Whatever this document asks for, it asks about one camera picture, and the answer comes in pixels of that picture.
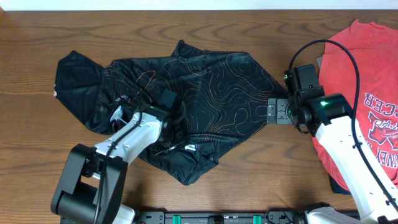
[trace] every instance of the crumpled fabric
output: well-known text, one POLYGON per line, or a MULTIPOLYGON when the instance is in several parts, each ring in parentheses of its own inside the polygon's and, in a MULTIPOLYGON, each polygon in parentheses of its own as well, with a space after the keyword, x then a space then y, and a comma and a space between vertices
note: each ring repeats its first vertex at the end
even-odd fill
POLYGON ((119 59, 108 67, 72 51, 59 61, 55 77, 58 100, 100 134, 115 132, 109 119, 119 106, 127 119, 134 113, 118 95, 137 94, 153 103, 165 89, 185 103, 185 141, 172 142, 167 151, 151 145, 139 157, 184 185, 197 181, 222 155, 266 125, 269 98, 287 97, 248 53, 200 50, 182 40, 169 57, 119 59))

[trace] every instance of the white panel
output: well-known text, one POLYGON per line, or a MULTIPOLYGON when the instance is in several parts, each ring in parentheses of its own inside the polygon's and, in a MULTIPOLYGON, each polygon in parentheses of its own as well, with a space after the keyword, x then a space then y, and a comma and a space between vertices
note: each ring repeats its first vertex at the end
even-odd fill
POLYGON ((5 11, 398 9, 398 0, 0 0, 5 11))

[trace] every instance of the red cloth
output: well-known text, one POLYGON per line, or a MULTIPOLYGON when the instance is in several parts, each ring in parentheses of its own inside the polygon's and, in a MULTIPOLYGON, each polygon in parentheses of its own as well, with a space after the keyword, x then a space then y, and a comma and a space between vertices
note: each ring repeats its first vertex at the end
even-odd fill
MULTIPOLYGON (((354 21, 331 40, 343 44, 354 56, 361 75, 357 120, 368 146, 398 185, 398 31, 371 22, 354 21)), ((355 72, 349 57, 337 46, 326 44, 320 69, 326 95, 342 93, 354 103, 355 72)), ((313 138, 328 173, 349 190, 325 148, 313 138)))

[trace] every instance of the curved black cable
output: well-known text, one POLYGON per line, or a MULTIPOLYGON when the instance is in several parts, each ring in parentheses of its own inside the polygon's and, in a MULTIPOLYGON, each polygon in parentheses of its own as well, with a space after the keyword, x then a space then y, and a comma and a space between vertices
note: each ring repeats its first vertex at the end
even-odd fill
POLYGON ((351 118, 351 131, 353 133, 353 139, 354 139, 354 142, 355 142, 355 146, 354 147, 358 148, 359 154, 361 155, 362 160, 364 161, 366 167, 369 169, 370 173, 372 174, 374 180, 377 182, 377 184, 379 185, 379 187, 383 191, 384 195, 387 197, 388 202, 391 203, 391 205, 394 207, 394 209, 398 212, 398 206, 396 204, 396 201, 394 200, 394 198, 391 197, 391 195, 387 191, 386 187, 383 185, 383 183, 380 181, 379 177, 376 175, 376 173, 373 170, 372 166, 370 165, 369 161, 366 159, 365 154, 363 153, 363 150, 361 149, 361 143, 358 141, 358 137, 356 135, 355 120, 356 120, 356 109, 358 107, 360 78, 359 78, 358 65, 356 64, 353 55, 351 55, 351 53, 349 52, 349 50, 347 48, 345 48, 343 45, 341 45, 338 42, 335 42, 333 40, 314 40, 313 42, 310 42, 310 43, 304 45, 300 50, 298 50, 298 52, 293 56, 292 60, 290 61, 289 69, 292 69, 294 60, 296 59, 297 55, 301 51, 306 49, 308 46, 311 46, 311 45, 317 44, 317 43, 330 43, 330 44, 334 44, 334 45, 338 46, 344 52, 346 52, 346 54, 349 56, 349 59, 351 59, 351 62, 354 65, 355 75, 356 75, 356 88, 355 88, 355 99, 354 99, 353 114, 352 114, 352 118, 351 118))
MULTIPOLYGON (((124 100, 127 104, 135 107, 135 105, 133 105, 132 103, 128 102, 127 100, 125 100, 123 97, 121 97, 121 95, 116 91, 116 86, 115 83, 116 81, 120 81, 120 80, 115 80, 113 81, 113 90, 115 92, 115 94, 117 94, 121 100, 124 100)), ((94 214, 94 219, 93 219, 93 224, 96 224, 98 221, 98 217, 100 215, 100 211, 101 211, 101 201, 102 201, 102 193, 103 193, 103 186, 104 186, 104 179, 105 179, 105 172, 106 172, 106 166, 108 165, 108 159, 109 156, 111 155, 111 152, 113 149, 116 148, 116 146, 118 145, 118 143, 124 138, 126 137, 131 131, 133 131, 134 129, 136 129, 142 121, 142 106, 141 106, 141 100, 138 98, 137 94, 132 94, 133 97, 135 98, 135 100, 137 101, 138 104, 138 110, 139 110, 139 118, 138 121, 134 124, 133 127, 131 127, 130 129, 128 129, 125 133, 123 133, 120 137, 117 138, 117 140, 113 141, 111 143, 111 147, 109 147, 109 150, 107 151, 104 161, 103 161, 103 166, 102 166, 102 170, 101 170, 101 176, 99 179, 99 187, 98 187, 98 197, 97 197, 97 205, 95 208, 95 214, 94 214)))

